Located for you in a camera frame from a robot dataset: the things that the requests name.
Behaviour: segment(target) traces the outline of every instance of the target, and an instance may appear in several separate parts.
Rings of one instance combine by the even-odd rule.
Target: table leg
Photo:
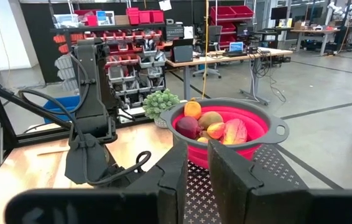
[[[300,50],[300,43],[301,43],[301,41],[302,41],[302,33],[300,32],[299,33],[299,35],[298,35],[298,43],[297,43],[297,45],[296,45],[296,52],[299,52],[299,50]]]
[[[253,66],[257,66],[257,63],[259,62],[260,58],[255,58],[253,61]],[[251,79],[251,89],[248,92],[246,92],[245,90],[240,90],[240,92],[246,96],[246,98],[249,98],[250,100],[257,100],[259,101],[259,103],[263,104],[264,106],[267,106],[270,101],[264,98],[261,98],[257,95],[257,89],[259,88],[259,79],[256,75],[256,73],[254,71],[252,71],[253,74],[253,78]]]
[[[324,55],[325,46],[327,46],[328,34],[324,34],[323,43],[321,45],[320,56]]]
[[[191,89],[190,89],[190,68],[188,66],[184,66],[183,70],[183,93],[184,100],[191,99]]]

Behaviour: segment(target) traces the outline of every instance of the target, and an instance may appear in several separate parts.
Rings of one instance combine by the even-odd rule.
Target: office chair
[[[209,41],[209,43],[205,43],[205,42],[204,43],[208,44],[209,51],[220,50],[219,43],[220,43],[221,28],[222,28],[222,26],[208,26],[208,35],[209,35],[208,41]],[[201,73],[202,73],[202,77],[203,77],[204,72],[205,72],[205,69],[198,70],[193,73],[193,77],[195,77],[195,75],[201,74]],[[216,69],[216,64],[215,64],[215,68],[208,68],[206,72],[207,72],[206,75],[214,74],[214,75],[217,75],[218,78],[221,78],[219,70]]]

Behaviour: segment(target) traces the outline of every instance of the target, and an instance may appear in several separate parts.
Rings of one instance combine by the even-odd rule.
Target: white robot
[[[331,2],[327,8],[333,9],[333,14],[337,16],[337,19],[343,19],[346,13],[348,13],[348,19],[352,19],[352,4],[343,9],[342,7],[335,6],[334,2]]]

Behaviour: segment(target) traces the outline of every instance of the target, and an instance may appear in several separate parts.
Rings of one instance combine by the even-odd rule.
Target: white wall
[[[18,0],[0,0],[0,31],[0,70],[31,68],[38,64]]]

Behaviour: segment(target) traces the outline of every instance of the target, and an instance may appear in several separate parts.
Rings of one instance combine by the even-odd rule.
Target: concrete floor
[[[249,89],[251,75],[248,64],[220,65],[219,70],[223,78],[209,76],[205,93],[211,98],[244,100],[239,89]],[[32,83],[40,83],[39,71],[36,68],[30,71],[29,80],[34,80]],[[311,188],[330,188],[331,185],[352,189],[352,52],[336,57],[317,57],[313,53],[299,52],[292,55],[291,63],[274,68],[272,72],[277,80],[274,87],[285,95],[287,101],[283,103],[274,96],[269,78],[265,77],[260,80],[259,94],[271,103],[269,106],[259,106],[284,118],[289,125],[290,136],[280,145],[287,154],[292,153],[298,159],[293,161],[284,156],[285,159]],[[17,76],[18,71],[12,73],[17,78],[23,76]],[[168,88],[181,98],[182,82],[171,73],[167,73],[166,79]],[[192,85],[202,91],[201,77],[192,78]],[[63,92],[59,85],[49,85],[40,90],[52,96],[73,94]],[[194,89],[191,91],[192,96],[201,96]],[[45,100],[31,99],[41,105],[45,103]],[[8,103],[5,109],[17,134],[31,125],[43,123],[41,117],[12,103]],[[315,172],[309,172],[307,167],[322,175],[313,175]]]

